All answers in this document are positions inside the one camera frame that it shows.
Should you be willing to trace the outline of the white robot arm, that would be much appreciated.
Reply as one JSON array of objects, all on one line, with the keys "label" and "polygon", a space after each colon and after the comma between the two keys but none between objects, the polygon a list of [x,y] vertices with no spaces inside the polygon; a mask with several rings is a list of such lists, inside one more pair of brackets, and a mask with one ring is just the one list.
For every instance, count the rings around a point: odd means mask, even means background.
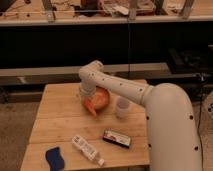
[{"label": "white robot arm", "polygon": [[191,100],[178,85],[152,86],[103,72],[93,61],[79,69],[80,93],[91,97],[97,87],[145,108],[150,171],[203,171],[202,148]]}]

